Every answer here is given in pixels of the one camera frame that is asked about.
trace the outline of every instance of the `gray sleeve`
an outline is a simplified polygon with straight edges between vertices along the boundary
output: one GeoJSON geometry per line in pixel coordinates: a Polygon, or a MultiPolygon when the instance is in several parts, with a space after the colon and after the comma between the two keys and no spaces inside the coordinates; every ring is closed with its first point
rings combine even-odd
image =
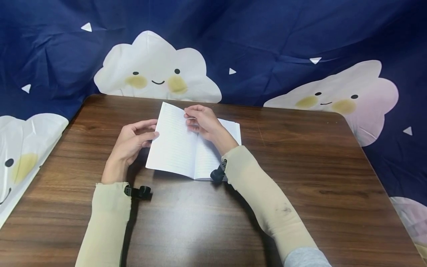
{"type": "Polygon", "coordinates": [[[286,257],[284,267],[331,267],[322,251],[300,247],[286,257]]]}

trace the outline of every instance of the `arm sleeve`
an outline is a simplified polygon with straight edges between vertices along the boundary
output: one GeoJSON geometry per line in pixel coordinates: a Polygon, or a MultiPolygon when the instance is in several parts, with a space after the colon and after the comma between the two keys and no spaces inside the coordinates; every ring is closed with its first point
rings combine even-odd
{"type": "Polygon", "coordinates": [[[119,267],[131,210],[126,182],[97,184],[92,216],[77,257],[76,267],[119,267]]]}
{"type": "Polygon", "coordinates": [[[294,207],[244,146],[226,153],[228,183],[251,206],[261,229],[271,236],[285,267],[330,267],[294,207]]]}

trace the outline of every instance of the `wooden table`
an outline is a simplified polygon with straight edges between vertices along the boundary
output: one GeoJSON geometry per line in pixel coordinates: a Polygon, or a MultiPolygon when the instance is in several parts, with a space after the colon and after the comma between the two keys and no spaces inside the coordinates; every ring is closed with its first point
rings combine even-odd
{"type": "MultiPolygon", "coordinates": [[[[74,266],[94,185],[123,125],[156,118],[161,100],[91,96],[0,230],[0,266],[74,266]]],[[[168,101],[179,107],[192,103],[168,101]]],[[[334,267],[423,266],[387,194],[335,113],[207,104],[240,123],[242,143],[278,183],[334,267]]],[[[232,188],[145,169],[124,259],[133,266],[281,266],[274,242],[232,188]]]]}

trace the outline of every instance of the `notebook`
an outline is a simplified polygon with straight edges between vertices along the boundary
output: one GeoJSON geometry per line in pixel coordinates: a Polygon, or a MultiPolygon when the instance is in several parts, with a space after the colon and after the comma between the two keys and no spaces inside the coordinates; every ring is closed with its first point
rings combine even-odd
{"type": "MultiPolygon", "coordinates": [[[[211,172],[221,163],[221,155],[210,141],[188,131],[184,114],[183,109],[163,102],[156,126],[160,135],[151,144],[146,167],[194,180],[211,180],[211,172]]],[[[219,121],[241,145],[240,124],[219,121]]]]}

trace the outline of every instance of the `black strap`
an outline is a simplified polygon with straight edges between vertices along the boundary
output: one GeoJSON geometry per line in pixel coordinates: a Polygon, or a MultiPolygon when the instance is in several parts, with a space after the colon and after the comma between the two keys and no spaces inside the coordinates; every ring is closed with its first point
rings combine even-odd
{"type": "Polygon", "coordinates": [[[129,197],[136,197],[139,199],[146,199],[151,193],[151,188],[148,186],[141,186],[139,189],[132,188],[129,185],[125,187],[125,194],[129,197]]]}
{"type": "Polygon", "coordinates": [[[214,182],[222,182],[225,176],[225,167],[227,166],[227,160],[224,161],[218,166],[218,169],[211,172],[211,179],[214,182]]]}

